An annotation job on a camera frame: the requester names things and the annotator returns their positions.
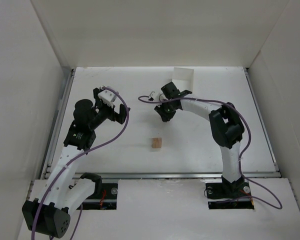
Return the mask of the light wood block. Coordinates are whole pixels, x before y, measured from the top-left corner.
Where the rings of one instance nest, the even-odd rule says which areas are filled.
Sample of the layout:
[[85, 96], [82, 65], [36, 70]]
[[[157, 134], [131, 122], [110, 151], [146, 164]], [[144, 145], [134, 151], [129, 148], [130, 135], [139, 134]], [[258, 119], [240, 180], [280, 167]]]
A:
[[154, 151], [159, 151], [162, 149], [162, 138], [161, 137], [154, 137], [151, 139], [151, 149]]

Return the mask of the white perforated box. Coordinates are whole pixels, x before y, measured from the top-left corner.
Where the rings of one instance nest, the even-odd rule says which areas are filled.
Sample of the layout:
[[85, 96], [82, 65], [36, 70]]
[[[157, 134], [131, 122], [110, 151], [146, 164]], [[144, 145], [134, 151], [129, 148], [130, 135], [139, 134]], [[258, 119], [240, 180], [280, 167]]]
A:
[[181, 92], [184, 90], [193, 91], [194, 72], [192, 68], [174, 67], [172, 73], [172, 82]]

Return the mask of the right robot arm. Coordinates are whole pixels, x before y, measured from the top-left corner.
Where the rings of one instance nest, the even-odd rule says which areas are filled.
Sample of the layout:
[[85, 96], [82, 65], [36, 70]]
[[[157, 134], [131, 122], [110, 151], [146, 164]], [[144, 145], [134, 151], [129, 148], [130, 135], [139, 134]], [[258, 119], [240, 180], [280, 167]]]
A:
[[157, 96], [159, 104], [154, 110], [163, 122], [170, 121], [177, 110], [193, 113], [208, 120], [214, 141], [219, 145], [222, 157], [221, 190], [226, 194], [233, 194], [244, 184], [239, 167], [241, 140], [245, 131], [239, 115], [230, 103], [200, 100], [189, 90], [180, 91], [173, 82], [161, 88], [162, 93]]

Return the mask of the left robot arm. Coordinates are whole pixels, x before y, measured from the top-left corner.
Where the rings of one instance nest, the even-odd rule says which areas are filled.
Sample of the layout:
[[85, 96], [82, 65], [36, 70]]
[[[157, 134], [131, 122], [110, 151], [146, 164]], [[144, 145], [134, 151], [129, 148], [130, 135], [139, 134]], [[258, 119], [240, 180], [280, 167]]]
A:
[[72, 214], [85, 199], [102, 190], [102, 177], [95, 173], [85, 172], [72, 188], [73, 177], [81, 165], [84, 156], [104, 147], [122, 134], [121, 130], [112, 139], [93, 146], [96, 139], [96, 128], [105, 120], [117, 122], [125, 128], [128, 126], [129, 111], [125, 101], [115, 111], [115, 100], [120, 99], [118, 91], [107, 86], [93, 90], [94, 101], [81, 99], [74, 105], [73, 121], [63, 142], [58, 162], [52, 170], [44, 188], [34, 200], [26, 200], [22, 213], [31, 239], [37, 233], [50, 239], [60, 239], [67, 232]]

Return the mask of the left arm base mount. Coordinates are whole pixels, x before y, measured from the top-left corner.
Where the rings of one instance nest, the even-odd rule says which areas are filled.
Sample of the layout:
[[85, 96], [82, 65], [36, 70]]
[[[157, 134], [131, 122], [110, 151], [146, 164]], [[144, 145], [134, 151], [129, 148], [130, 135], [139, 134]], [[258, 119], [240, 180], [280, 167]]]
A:
[[80, 179], [88, 179], [94, 183], [94, 192], [82, 203], [83, 210], [116, 210], [118, 183], [107, 182], [100, 175], [85, 172]]

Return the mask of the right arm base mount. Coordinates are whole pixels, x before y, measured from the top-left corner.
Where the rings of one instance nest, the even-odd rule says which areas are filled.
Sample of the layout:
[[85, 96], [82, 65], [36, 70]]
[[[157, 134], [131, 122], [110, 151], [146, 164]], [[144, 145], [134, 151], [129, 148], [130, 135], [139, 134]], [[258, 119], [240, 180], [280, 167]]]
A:
[[223, 182], [207, 182], [204, 194], [210, 210], [255, 209], [252, 198], [248, 197], [251, 195], [251, 189], [246, 181], [234, 190]]

